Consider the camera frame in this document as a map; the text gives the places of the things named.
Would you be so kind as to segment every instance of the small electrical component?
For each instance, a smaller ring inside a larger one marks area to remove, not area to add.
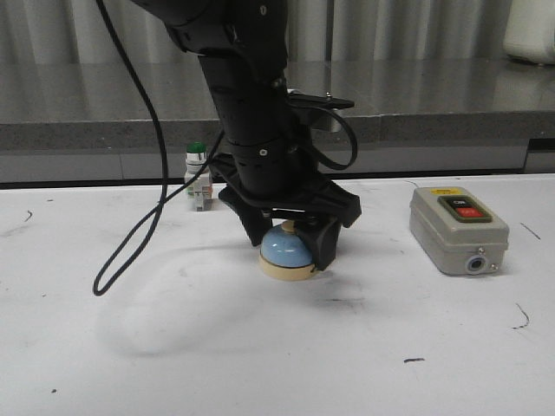
[[[497,271],[508,248],[508,225],[461,187],[417,188],[410,230],[448,275]]]
[[[206,145],[195,141],[187,145],[185,182],[191,180],[206,163]],[[187,188],[187,196],[193,199],[196,211],[207,211],[212,201],[212,177],[209,171],[202,172]]]

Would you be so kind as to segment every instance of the gray countertop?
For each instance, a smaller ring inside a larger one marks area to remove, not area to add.
[[[170,153],[181,152],[188,141],[213,142],[218,118],[196,62],[136,68],[163,122]],[[363,151],[522,150],[530,139],[555,137],[553,67],[486,59],[292,62],[287,77],[290,88],[306,94],[331,92],[355,101],[343,114]],[[101,153],[121,158],[154,152],[147,110],[120,64],[0,65],[0,82],[4,157]],[[347,150],[337,133],[319,133],[316,143],[330,152]],[[493,167],[504,168],[508,159],[498,157],[504,162]],[[380,169],[358,166],[358,172]],[[7,181],[6,171],[1,174],[0,182]]]

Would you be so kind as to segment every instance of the off button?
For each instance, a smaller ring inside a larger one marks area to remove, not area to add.
[[[472,206],[455,208],[457,213],[464,218],[480,218],[484,217],[480,211]]]

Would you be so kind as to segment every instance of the red button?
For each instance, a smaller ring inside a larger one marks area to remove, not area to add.
[[[464,218],[477,218],[477,217],[483,217],[484,214],[482,214],[480,211],[478,211],[476,208],[457,208],[457,212],[459,213],[459,215],[461,217]]]

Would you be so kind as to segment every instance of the curtain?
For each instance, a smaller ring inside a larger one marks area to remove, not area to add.
[[[128,0],[105,0],[134,62],[192,59]],[[292,61],[503,56],[510,0],[289,0]],[[93,0],[0,0],[0,63],[119,58]]]

